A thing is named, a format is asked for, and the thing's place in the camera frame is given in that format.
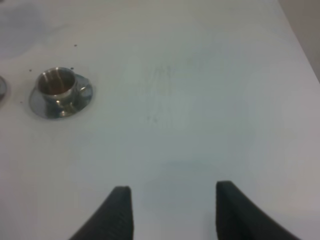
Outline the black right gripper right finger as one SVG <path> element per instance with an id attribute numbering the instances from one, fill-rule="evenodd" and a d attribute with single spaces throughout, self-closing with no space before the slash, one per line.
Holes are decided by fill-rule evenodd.
<path id="1" fill-rule="evenodd" d="M 233 182 L 218 181 L 215 192 L 215 227 L 219 240 L 297 239 L 257 207 Z"/>

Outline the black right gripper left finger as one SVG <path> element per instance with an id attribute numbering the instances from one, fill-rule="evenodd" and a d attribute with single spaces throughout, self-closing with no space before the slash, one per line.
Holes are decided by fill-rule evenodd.
<path id="1" fill-rule="evenodd" d="M 89 220 L 71 237 L 72 240 L 132 240 L 134 216 L 132 191 L 117 186 Z"/>

